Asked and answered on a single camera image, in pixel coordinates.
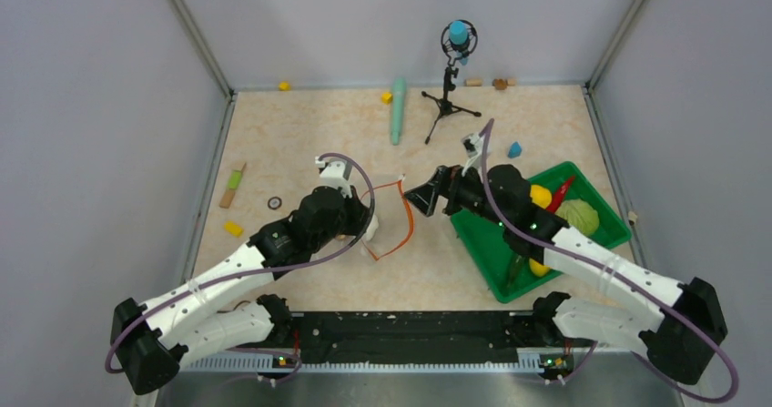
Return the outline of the clear zip bag orange zipper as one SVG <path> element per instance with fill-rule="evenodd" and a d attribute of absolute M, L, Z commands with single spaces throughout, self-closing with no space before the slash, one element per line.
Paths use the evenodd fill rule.
<path fill-rule="evenodd" d="M 375 237 L 360 241 L 360 254 L 374 261 L 383 260 L 402 249 L 414 232 L 414 216 L 410 203 L 404 198 L 404 174 L 380 174 L 372 177 L 373 190 L 364 183 L 359 186 L 359 199 L 367 206 L 376 201 L 375 214 L 380 227 Z"/>

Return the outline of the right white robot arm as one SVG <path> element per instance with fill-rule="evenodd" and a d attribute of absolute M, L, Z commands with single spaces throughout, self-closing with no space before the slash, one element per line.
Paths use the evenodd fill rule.
<path fill-rule="evenodd" d="M 539 300 L 533 331 L 546 345 L 574 338 L 624 347 L 646 357 L 671 380 L 695 385 L 727 336 L 712 284 L 661 276 L 594 242 L 536 205 L 530 182 L 512 165 L 495 166 L 486 175 L 475 168 L 439 166 L 405 198 L 426 217 L 446 198 L 443 212 L 448 216 L 467 211 L 501 225 L 512 251 L 579 279 L 616 302 L 607 307 L 562 292 Z"/>

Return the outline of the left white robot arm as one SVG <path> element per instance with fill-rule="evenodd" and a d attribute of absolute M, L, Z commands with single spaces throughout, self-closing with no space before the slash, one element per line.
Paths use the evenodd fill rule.
<path fill-rule="evenodd" d="M 223 307 L 292 270 L 316 265 L 312 257 L 338 236 L 364 237 L 375 205 L 355 191 L 317 187 L 286 218 L 264 225 L 215 267 L 154 299 L 119 303 L 112 320 L 109 373 L 127 376 L 143 395 L 169 383 L 193 361 L 246 343 L 280 346 L 293 332 L 286 301 L 262 295 L 232 311 Z"/>

